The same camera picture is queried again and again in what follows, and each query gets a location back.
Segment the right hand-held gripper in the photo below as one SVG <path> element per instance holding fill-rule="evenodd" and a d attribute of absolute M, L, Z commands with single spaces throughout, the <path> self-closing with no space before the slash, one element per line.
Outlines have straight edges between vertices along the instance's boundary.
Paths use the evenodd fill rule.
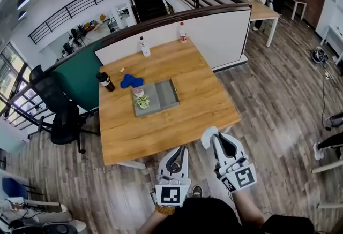
<path fill-rule="evenodd" d="M 231 193 L 245 189 L 257 182 L 255 166 L 244 156 L 244 149 L 239 140 L 225 133 L 213 136 L 218 163 L 214 172 Z M 227 164 L 227 158 L 235 161 Z"/>

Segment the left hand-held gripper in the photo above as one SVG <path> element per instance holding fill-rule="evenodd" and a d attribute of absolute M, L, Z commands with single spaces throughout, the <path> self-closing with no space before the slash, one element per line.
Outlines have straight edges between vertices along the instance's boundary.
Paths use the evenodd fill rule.
<path fill-rule="evenodd" d="M 155 186 L 156 203 L 162 207 L 182 207 L 191 185 L 189 152 L 179 146 L 168 152 L 160 161 L 158 183 Z"/>

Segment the white cloth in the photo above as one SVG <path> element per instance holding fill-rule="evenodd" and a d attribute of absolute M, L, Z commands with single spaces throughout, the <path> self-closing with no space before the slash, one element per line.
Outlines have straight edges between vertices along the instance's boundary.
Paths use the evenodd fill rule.
<path fill-rule="evenodd" d="M 205 149 L 209 149 L 210 145 L 211 145 L 211 138 L 214 136 L 214 135 L 217 135 L 219 133 L 217 127 L 215 126 L 211 126 L 211 127 L 208 127 L 204 133 L 202 134 L 202 137 L 201 137 L 201 143 L 202 143 L 202 146 L 205 148 Z"/>

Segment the grey tray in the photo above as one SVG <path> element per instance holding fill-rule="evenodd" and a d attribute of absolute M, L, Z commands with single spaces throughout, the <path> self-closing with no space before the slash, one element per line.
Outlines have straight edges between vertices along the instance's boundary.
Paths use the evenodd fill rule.
<path fill-rule="evenodd" d="M 136 117 L 152 115 L 180 104 L 176 88 L 171 79 L 145 84 L 139 88 L 142 88 L 144 90 L 144 95 L 149 97 L 150 106 L 147 109 L 141 109 L 139 106 L 135 105 L 137 97 L 134 96 L 132 91 Z"/>

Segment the person's right forearm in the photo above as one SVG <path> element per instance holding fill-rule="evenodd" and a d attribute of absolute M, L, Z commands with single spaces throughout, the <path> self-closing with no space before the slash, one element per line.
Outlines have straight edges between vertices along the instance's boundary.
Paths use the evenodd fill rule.
<path fill-rule="evenodd" d="M 232 194 L 241 222 L 244 225 L 260 229 L 266 219 L 264 214 L 257 208 L 250 196 L 245 191 L 237 191 Z"/>

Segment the person's black shirt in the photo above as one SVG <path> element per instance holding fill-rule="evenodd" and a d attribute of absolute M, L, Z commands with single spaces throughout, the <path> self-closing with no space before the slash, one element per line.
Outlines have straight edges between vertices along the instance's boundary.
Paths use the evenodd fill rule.
<path fill-rule="evenodd" d="M 261 227 L 238 221 L 231 207 L 215 198 L 187 198 L 152 234 L 315 234 L 305 217 L 272 215 Z"/>

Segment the green potted plant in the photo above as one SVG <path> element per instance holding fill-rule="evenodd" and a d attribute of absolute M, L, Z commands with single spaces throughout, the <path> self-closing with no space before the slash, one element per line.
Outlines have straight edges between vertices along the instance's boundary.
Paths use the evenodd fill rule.
<path fill-rule="evenodd" d="M 136 98 L 135 105 L 139 106 L 141 109 L 147 109 L 150 105 L 150 100 L 147 95 Z"/>

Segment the blue cloth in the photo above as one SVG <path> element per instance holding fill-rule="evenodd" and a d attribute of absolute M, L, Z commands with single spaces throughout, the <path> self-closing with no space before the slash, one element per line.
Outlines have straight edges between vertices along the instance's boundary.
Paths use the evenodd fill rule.
<path fill-rule="evenodd" d="M 120 87 L 123 89 L 126 89 L 128 87 L 132 87 L 132 88 L 136 88 L 139 86 L 142 86 L 144 83 L 143 78 L 139 77 L 135 77 L 131 74 L 125 74 L 123 80 L 120 82 Z"/>

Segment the black tumbler bottle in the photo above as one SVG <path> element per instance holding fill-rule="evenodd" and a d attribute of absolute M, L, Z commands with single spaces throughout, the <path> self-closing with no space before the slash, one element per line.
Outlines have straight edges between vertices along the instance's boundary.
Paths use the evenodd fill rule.
<path fill-rule="evenodd" d="M 115 90 L 115 86 L 111 81 L 110 76 L 105 72 L 99 72 L 96 74 L 96 78 L 98 82 L 106 88 L 107 91 L 113 92 Z"/>

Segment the white partition panel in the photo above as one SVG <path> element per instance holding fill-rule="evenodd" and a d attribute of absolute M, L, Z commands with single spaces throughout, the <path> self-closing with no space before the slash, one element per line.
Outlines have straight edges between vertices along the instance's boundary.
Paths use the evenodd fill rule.
<path fill-rule="evenodd" d="M 150 48 L 179 41 L 180 30 L 197 47 L 213 71 L 244 64 L 251 8 L 225 4 L 178 12 L 145 21 L 100 40 L 95 54 L 103 65 L 140 51 L 143 38 Z"/>

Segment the black office chair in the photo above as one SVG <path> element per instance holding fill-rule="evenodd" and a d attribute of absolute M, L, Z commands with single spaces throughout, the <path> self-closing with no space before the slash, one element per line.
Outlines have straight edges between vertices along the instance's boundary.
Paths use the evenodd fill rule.
<path fill-rule="evenodd" d="M 81 116 L 77 104 L 64 94 L 57 78 L 51 74 L 46 74 L 41 65 L 36 66 L 29 74 L 29 81 L 32 89 L 45 103 L 46 108 L 54 113 L 53 122 L 44 121 L 44 116 L 38 121 L 38 131 L 43 127 L 50 128 L 51 142 L 56 145 L 66 145 L 74 141 L 77 142 L 78 152 L 85 154 L 80 143 L 80 134 L 88 133 L 100 135 L 99 131 L 83 129 L 88 115 Z"/>

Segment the white bottle red cap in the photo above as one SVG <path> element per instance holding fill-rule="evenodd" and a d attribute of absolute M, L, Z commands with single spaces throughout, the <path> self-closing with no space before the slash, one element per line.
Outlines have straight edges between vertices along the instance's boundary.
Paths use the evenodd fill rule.
<path fill-rule="evenodd" d="M 184 30 L 184 22 L 180 22 L 178 32 L 179 32 L 180 42 L 186 43 L 187 42 L 187 33 Z"/>

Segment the white black wearable rig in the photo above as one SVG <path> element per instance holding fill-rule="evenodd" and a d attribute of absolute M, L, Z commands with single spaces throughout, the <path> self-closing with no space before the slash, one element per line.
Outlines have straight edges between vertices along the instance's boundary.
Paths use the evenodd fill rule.
<path fill-rule="evenodd" d="M 11 230 L 11 234 L 88 234 L 87 225 L 81 221 L 25 224 Z"/>

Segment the green partition panel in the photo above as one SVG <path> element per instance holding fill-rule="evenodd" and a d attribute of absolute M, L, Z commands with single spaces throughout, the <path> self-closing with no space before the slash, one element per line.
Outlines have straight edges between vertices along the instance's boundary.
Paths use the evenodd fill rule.
<path fill-rule="evenodd" d="M 86 111 L 99 106 L 99 73 L 102 63 L 95 54 L 99 43 L 92 43 L 66 58 L 52 71 L 66 96 Z"/>

